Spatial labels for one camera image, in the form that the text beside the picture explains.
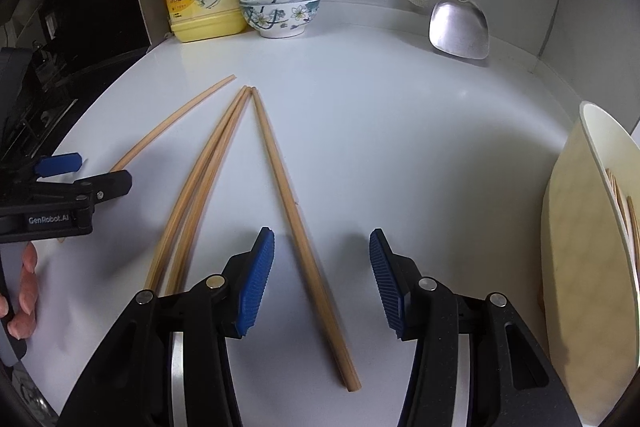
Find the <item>person's left hand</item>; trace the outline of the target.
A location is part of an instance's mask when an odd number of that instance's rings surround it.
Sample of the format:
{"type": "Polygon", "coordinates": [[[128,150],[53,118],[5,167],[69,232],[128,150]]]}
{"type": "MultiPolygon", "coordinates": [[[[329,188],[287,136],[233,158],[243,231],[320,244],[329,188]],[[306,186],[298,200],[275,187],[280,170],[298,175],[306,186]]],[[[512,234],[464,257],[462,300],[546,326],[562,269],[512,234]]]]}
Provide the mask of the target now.
{"type": "Polygon", "coordinates": [[[28,242],[22,252],[18,309],[8,324],[9,334],[17,340],[29,338],[36,329],[36,304],[39,296],[37,262],[36,248],[33,243],[28,242]]]}

